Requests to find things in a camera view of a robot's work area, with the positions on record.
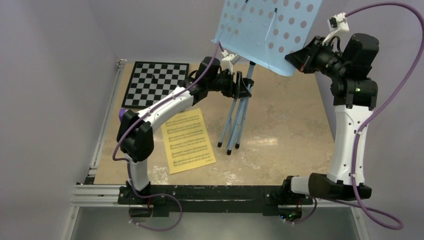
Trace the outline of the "light blue music stand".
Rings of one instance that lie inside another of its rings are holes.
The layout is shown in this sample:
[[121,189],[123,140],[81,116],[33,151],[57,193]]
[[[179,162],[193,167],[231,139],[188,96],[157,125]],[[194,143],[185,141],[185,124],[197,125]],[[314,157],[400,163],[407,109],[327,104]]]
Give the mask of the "light blue music stand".
[[[284,57],[304,46],[321,5],[320,0],[226,0],[213,43],[240,55],[233,74],[241,71],[246,77],[255,64],[254,69],[262,66],[290,77],[295,69]],[[233,99],[217,144],[221,147],[229,135],[227,155],[240,147],[249,99]]]

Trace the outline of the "purple metronome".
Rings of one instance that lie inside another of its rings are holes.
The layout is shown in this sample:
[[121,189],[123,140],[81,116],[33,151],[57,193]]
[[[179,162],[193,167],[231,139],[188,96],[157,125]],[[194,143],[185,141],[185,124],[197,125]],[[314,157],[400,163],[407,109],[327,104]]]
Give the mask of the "purple metronome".
[[121,108],[118,112],[119,120],[122,121],[124,114],[128,111],[127,108]]

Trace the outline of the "black white chessboard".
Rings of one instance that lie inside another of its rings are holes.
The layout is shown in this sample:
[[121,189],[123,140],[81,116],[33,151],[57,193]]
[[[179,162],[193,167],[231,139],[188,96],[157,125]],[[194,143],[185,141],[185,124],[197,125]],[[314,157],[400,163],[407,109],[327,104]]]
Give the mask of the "black white chessboard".
[[[170,94],[189,73],[189,63],[136,61],[121,106],[145,109]],[[152,77],[158,81],[152,83]]]

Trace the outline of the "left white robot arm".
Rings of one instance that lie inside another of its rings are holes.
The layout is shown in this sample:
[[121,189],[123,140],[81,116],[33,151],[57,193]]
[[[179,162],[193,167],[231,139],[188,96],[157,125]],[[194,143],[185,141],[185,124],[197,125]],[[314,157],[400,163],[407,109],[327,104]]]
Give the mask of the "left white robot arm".
[[[126,163],[129,197],[136,204],[142,205],[153,196],[149,190],[147,160],[154,151],[154,133],[161,125],[205,99],[210,92],[219,92],[235,100],[251,97],[255,64],[249,66],[243,77],[241,72],[234,74],[230,68],[223,67],[223,63],[223,60],[207,56],[198,69],[190,72],[158,102],[138,112],[130,109],[119,112],[120,126],[112,159]],[[122,158],[117,157],[118,151],[124,154]]]

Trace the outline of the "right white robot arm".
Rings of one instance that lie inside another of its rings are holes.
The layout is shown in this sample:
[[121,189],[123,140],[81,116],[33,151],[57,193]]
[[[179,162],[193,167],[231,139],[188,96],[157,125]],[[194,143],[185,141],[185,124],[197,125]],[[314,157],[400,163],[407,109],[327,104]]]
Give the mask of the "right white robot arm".
[[320,72],[331,79],[336,132],[328,172],[287,177],[280,191],[284,202],[292,204],[300,195],[342,201],[371,197],[363,160],[367,119],[374,112],[378,96],[378,85],[368,73],[378,52],[377,38],[355,33],[343,51],[334,50],[323,37],[316,36],[304,48],[285,56],[299,72]]

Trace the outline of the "yellow sheet music page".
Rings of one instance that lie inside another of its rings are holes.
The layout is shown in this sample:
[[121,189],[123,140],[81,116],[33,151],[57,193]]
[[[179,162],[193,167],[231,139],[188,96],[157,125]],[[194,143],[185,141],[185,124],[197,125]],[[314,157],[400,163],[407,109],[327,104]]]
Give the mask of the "yellow sheet music page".
[[176,114],[161,126],[170,174],[216,163],[202,111]]

